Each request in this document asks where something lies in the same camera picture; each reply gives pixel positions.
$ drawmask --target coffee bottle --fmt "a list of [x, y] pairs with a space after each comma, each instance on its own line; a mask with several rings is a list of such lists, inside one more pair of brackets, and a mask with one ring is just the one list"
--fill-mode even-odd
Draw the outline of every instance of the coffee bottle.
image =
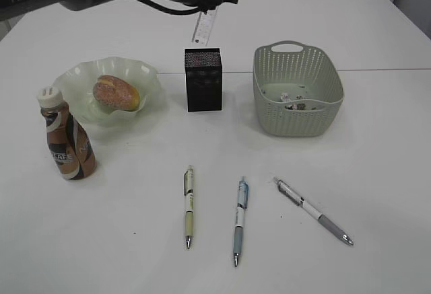
[[61, 175], [80, 180], [96, 169], [96, 158], [86, 131], [69, 112], [61, 91], [53, 86], [39, 91], [40, 113], [46, 120], [48, 147]]

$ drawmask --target beige pen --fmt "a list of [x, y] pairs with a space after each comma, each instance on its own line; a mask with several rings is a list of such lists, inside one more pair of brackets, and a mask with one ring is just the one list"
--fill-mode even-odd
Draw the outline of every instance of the beige pen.
[[186, 239], [186, 247], [190, 249], [191, 243], [193, 241], [193, 189], [195, 183], [194, 177], [194, 169], [192, 165], [189, 165], [189, 168], [184, 174], [184, 195], [186, 197], [185, 202], [185, 232], [184, 236]]

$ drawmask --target table surface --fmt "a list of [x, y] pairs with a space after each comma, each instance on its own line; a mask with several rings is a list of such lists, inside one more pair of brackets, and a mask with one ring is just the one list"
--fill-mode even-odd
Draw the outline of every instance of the table surface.
[[[109, 56], [182, 73], [196, 21], [197, 15], [166, 15], [132, 0], [79, 12], [52, 5], [18, 23], [1, 43], [0, 59], [24, 60], [33, 75], [44, 67], [47, 83], [82, 61]], [[250, 72], [256, 48], [280, 40], [322, 48], [339, 70], [431, 67], [431, 41], [389, 0], [223, 4], [209, 44], [221, 48], [225, 72]]]
[[[34, 99], [44, 80], [9, 74], [0, 89], [1, 293], [429, 292], [431, 71], [341, 72], [339, 114], [309, 139], [263, 132], [250, 73], [225, 74], [224, 109], [206, 113], [187, 113], [182, 75], [161, 75], [164, 97], [133, 122], [85, 125], [98, 169], [77, 182], [60, 177], [45, 144]], [[189, 164], [195, 241], [186, 251]], [[235, 269], [242, 175], [250, 198]], [[355, 246], [282, 196], [274, 175]]]

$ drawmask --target ballpoint pen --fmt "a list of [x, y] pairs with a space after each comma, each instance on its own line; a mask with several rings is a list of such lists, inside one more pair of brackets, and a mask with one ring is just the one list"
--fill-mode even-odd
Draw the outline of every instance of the ballpoint pen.
[[193, 189], [194, 189], [194, 177], [195, 173], [193, 166], [189, 165], [189, 168], [184, 174], [184, 195], [186, 197], [185, 201], [185, 232], [184, 236], [186, 238], [186, 247], [190, 249], [191, 242], [193, 241]]
[[338, 228], [334, 222], [329, 220], [324, 214], [319, 212], [310, 203], [308, 203], [303, 197], [296, 193], [290, 186], [288, 186], [283, 180], [274, 178], [273, 181], [277, 184], [278, 190], [286, 195], [293, 203], [302, 207], [309, 215], [315, 218], [323, 227], [330, 231], [335, 237], [341, 240], [343, 243], [352, 246], [354, 243], [352, 239], [347, 235], [346, 232]]
[[248, 184], [243, 176], [238, 187], [236, 201], [235, 234], [234, 234], [234, 266], [237, 267], [242, 255], [242, 238], [244, 235], [244, 216], [248, 202]]

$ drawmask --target black cable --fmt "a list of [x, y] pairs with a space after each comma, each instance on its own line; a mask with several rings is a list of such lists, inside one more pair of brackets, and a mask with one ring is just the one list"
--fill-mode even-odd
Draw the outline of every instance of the black cable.
[[177, 9], [167, 8], [151, 0], [137, 0], [137, 1], [141, 3], [145, 3], [147, 6], [153, 7], [164, 13], [169, 13], [170, 15], [193, 15], [194, 13], [199, 13], [200, 11], [203, 11], [199, 7], [196, 7], [193, 9], [186, 9], [186, 10], [177, 10]]

